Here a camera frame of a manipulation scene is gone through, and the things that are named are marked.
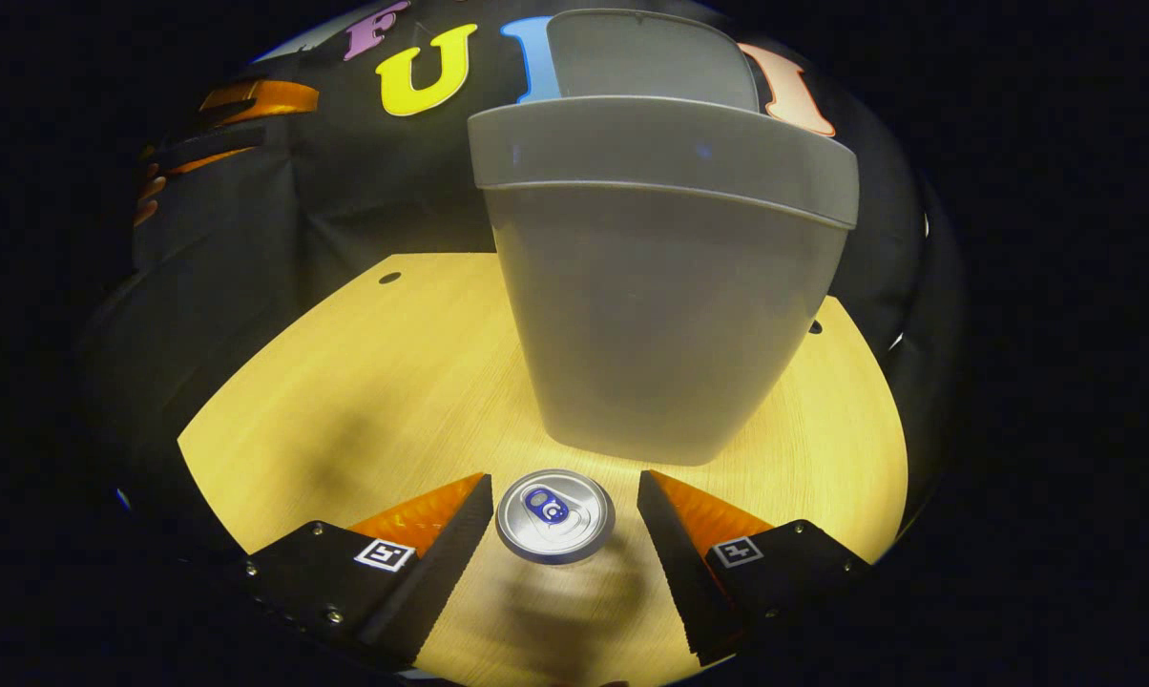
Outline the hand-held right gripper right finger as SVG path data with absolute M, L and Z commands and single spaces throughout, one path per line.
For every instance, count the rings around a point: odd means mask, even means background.
M 654 469 L 637 505 L 701 666 L 818 613 L 871 568 L 809 519 L 770 525 Z

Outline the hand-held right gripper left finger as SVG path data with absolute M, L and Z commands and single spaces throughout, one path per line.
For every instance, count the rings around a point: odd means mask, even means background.
M 287 630 L 377 669 L 408 669 L 492 514 L 491 476 L 466 474 L 355 527 L 304 522 L 244 556 L 236 582 Z

